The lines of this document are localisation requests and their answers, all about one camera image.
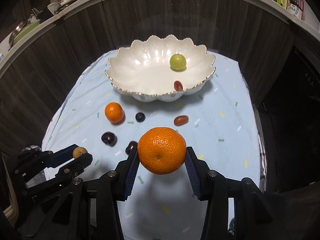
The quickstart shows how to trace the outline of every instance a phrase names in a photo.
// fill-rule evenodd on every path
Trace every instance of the tangerine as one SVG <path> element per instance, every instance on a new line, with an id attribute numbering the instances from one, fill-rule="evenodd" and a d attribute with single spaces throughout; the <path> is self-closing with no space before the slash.
<path id="1" fill-rule="evenodd" d="M 119 123 L 124 117 L 124 111 L 121 105 L 115 102 L 107 104 L 106 108 L 104 109 L 104 114 L 111 123 Z"/>
<path id="2" fill-rule="evenodd" d="M 180 168 L 186 149 L 184 138 L 168 127 L 152 128 L 138 142 L 141 164 L 155 174 L 169 174 Z"/>

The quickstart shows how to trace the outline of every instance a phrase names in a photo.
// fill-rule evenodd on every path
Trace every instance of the ceramic dish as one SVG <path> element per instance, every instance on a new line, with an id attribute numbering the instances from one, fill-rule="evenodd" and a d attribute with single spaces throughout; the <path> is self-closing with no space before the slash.
<path id="1" fill-rule="evenodd" d="M 183 71 L 170 68 L 169 60 L 176 53 L 186 58 Z M 133 41 L 129 48 L 119 48 L 117 57 L 109 58 L 110 69 L 105 73 L 123 95 L 142 102 L 172 102 L 198 92 L 212 77 L 214 60 L 214 55 L 207 55 L 206 46 L 196 46 L 190 38 L 150 36 L 147 41 Z M 175 91 L 176 80 L 182 83 L 183 91 Z"/>

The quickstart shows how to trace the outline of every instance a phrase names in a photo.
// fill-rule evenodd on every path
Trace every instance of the blue gripper pad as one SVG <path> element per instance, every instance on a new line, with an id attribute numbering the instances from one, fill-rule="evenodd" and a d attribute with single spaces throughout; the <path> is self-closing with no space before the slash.
<path id="1" fill-rule="evenodd" d="M 78 145 L 73 144 L 67 148 L 64 148 L 62 150 L 59 150 L 58 152 L 55 152 L 50 156 L 47 167 L 56 168 L 61 164 L 67 162 L 68 160 L 71 160 L 73 158 L 72 156 L 73 150 L 76 149 L 77 147 Z"/>
<path id="2" fill-rule="evenodd" d="M 193 194 L 195 196 L 197 196 L 198 199 L 200 199 L 201 198 L 200 179 L 197 174 L 195 164 L 192 161 L 192 157 L 191 157 L 191 154 L 190 154 L 188 148 L 186 150 L 186 160 L 185 160 L 184 164 L 187 168 L 187 172 L 188 172 L 189 180 L 190 180 L 191 187 L 193 190 Z"/>
<path id="3" fill-rule="evenodd" d="M 127 200 L 128 196 L 131 195 L 134 181 L 137 176 L 140 160 L 138 157 L 138 151 L 136 150 L 133 156 L 132 163 L 124 181 L 124 197 Z"/>

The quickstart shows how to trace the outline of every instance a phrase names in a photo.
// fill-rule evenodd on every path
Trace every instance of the blueberry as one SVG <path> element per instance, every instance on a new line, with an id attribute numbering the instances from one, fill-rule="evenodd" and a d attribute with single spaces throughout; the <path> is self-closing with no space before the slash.
<path id="1" fill-rule="evenodd" d="M 131 142 L 129 143 L 129 145 L 127 146 L 127 148 L 125 149 L 125 153 L 126 153 L 127 155 L 129 155 L 133 147 L 138 147 L 138 143 L 135 142 L 135 141 L 131 141 Z"/>
<path id="2" fill-rule="evenodd" d="M 137 122 L 143 122 L 146 119 L 146 116 L 144 115 L 144 113 L 137 113 L 136 114 L 136 120 Z"/>
<path id="3" fill-rule="evenodd" d="M 102 134 L 101 136 L 101 140 L 109 146 L 113 146 L 116 144 L 117 141 L 117 137 L 114 133 L 111 132 L 105 132 L 104 134 Z"/>

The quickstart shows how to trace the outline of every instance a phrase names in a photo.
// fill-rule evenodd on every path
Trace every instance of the light blue tablecloth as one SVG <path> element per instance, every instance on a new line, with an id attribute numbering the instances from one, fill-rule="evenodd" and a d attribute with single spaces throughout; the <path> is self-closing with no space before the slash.
<path id="1" fill-rule="evenodd" d="M 71 144 L 85 147 L 93 155 L 92 164 L 80 175 L 97 179 L 127 158 L 125 148 L 153 127 L 171 127 L 192 146 L 198 158 L 226 178 L 250 177 L 259 185 L 260 152 L 258 131 L 250 96 L 238 63 L 216 54 L 216 74 L 195 95 L 183 96 L 172 103 L 141 103 L 117 93 L 105 76 L 110 51 L 90 65 L 79 77 L 61 108 L 50 123 L 42 149 L 56 152 Z M 125 122 L 112 125 L 104 115 L 109 102 L 119 102 Z M 135 114 L 146 120 L 138 123 Z M 175 127 L 173 119 L 188 115 L 189 122 Z M 109 147 L 101 141 L 107 131 L 118 142 Z M 45 169 L 46 179 L 58 168 Z M 132 195 L 119 202 L 119 215 L 126 240 L 197 240 L 200 239 L 207 202 L 193 196 L 183 165 L 169 175 L 155 175 L 139 166 Z M 229 201 L 229 220 L 233 217 Z"/>

